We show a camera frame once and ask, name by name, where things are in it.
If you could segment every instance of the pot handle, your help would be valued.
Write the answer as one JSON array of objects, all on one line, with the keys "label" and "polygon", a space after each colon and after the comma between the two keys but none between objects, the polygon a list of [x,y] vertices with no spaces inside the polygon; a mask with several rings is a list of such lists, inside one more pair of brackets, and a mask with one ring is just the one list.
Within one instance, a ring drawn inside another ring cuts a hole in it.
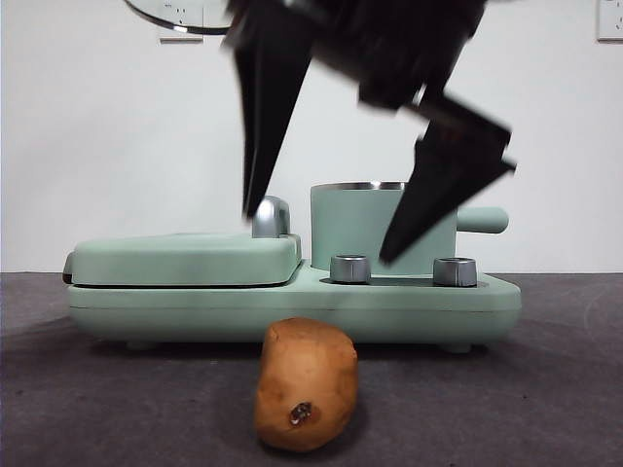
[{"label": "pot handle", "polygon": [[507,227],[508,214],[501,207],[462,207],[458,210],[458,232],[501,234]]}]

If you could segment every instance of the potato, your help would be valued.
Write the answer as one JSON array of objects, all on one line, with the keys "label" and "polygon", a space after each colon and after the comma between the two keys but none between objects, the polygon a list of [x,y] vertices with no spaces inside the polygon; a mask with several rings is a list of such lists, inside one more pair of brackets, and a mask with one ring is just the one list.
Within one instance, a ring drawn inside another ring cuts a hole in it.
[{"label": "potato", "polygon": [[255,398],[255,430],[275,448],[306,452],[336,438],[357,397],[357,353],[335,326],[291,318],[269,326]]}]

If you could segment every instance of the white wall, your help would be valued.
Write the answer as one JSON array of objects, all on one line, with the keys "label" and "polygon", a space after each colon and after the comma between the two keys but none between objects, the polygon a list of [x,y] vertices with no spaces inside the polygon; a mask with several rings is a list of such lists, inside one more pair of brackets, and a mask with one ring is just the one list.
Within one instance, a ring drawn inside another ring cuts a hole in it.
[{"label": "white wall", "polygon": [[[2,266],[61,270],[83,239],[235,232],[242,133],[219,41],[161,46],[122,0],[3,2]],[[461,234],[488,271],[623,271],[623,45],[589,0],[492,3],[449,88],[512,124],[519,163],[472,200],[511,215]],[[357,108],[313,66],[270,188],[310,255],[309,187],[406,179],[424,130]]]}]

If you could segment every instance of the mint green appliance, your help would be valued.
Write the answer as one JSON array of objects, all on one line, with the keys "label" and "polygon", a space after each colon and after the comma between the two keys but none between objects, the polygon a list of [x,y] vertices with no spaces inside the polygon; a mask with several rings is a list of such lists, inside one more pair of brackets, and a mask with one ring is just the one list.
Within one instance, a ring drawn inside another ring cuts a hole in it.
[{"label": "mint green appliance", "polygon": [[[503,232],[505,212],[460,209],[388,267],[378,252],[403,189],[378,182],[312,188],[311,261],[301,259],[287,205],[272,197],[260,206],[253,234],[80,243],[64,274],[71,316],[84,331],[134,348],[261,341],[271,322],[293,316],[339,326],[355,342],[434,343],[464,352],[502,339],[519,317],[520,289],[475,269],[469,286],[440,285],[435,260],[454,260],[457,231]],[[367,277],[348,280],[352,259],[365,260]],[[452,269],[449,280],[461,271]]]}]

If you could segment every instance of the silver pot rim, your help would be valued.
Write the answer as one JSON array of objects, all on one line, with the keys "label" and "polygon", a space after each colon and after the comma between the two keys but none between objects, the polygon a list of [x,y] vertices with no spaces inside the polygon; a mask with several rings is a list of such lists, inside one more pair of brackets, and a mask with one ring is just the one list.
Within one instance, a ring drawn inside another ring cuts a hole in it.
[{"label": "silver pot rim", "polygon": [[397,191],[407,187],[407,182],[345,182],[329,183],[326,185],[316,185],[312,190],[360,190],[360,191]]}]

